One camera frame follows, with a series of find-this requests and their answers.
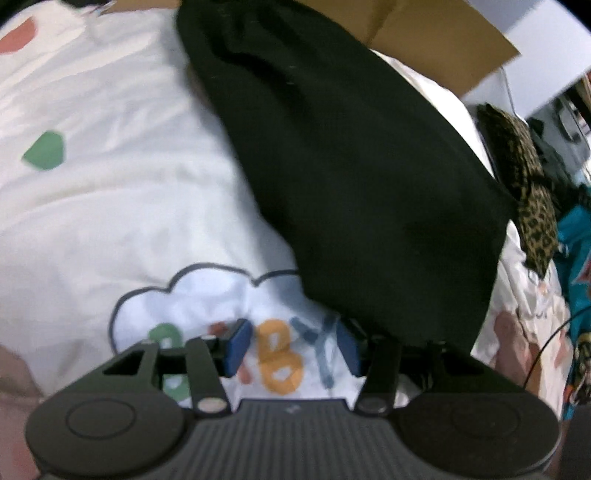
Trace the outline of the leopard print garment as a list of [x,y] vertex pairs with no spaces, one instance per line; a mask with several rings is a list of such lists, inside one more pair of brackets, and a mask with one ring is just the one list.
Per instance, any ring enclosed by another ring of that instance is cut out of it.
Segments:
[[493,170],[516,203],[524,265],[543,278],[558,248],[555,210],[529,126],[491,104],[476,109]]

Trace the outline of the black bear pattern garment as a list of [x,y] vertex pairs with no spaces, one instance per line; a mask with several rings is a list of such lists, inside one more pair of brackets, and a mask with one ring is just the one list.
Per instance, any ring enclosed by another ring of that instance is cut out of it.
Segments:
[[296,1],[185,1],[176,25],[304,293],[409,344],[470,351],[515,208],[457,130]]

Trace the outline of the black garment pile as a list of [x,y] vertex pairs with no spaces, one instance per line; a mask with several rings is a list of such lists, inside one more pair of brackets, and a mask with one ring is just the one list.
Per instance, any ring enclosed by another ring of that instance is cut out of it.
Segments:
[[557,219],[563,218],[577,205],[590,208],[588,187],[567,171],[566,161],[551,144],[543,139],[544,123],[530,118],[528,125],[542,167],[541,173],[532,175],[532,181],[536,186],[545,188],[550,194]]

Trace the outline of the brown cardboard box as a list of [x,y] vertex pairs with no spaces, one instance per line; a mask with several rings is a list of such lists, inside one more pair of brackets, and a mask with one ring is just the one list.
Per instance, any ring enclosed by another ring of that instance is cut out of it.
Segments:
[[393,58],[456,96],[516,55],[464,1],[178,1],[176,35],[227,126],[243,113],[288,122],[430,107]]

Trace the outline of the cream bear print quilt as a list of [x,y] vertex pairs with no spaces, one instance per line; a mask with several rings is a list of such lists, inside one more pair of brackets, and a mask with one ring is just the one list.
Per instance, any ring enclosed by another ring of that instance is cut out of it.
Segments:
[[[545,478],[555,412],[495,368],[512,219],[470,351],[355,321],[401,342],[394,409],[356,414],[365,378],[335,332],[351,318],[304,293],[175,17],[44,1],[2,26],[2,477]],[[462,102],[385,62],[495,179]],[[253,332],[221,378],[231,414],[195,415],[184,346],[238,319]]]

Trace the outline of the blue patterned garment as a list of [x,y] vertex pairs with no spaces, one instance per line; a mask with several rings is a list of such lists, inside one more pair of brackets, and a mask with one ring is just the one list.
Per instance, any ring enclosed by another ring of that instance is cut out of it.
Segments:
[[590,211],[576,206],[558,227],[559,241],[567,254],[556,265],[573,317],[568,330],[574,347],[573,366],[564,408],[564,418],[570,419],[577,406],[590,403]]

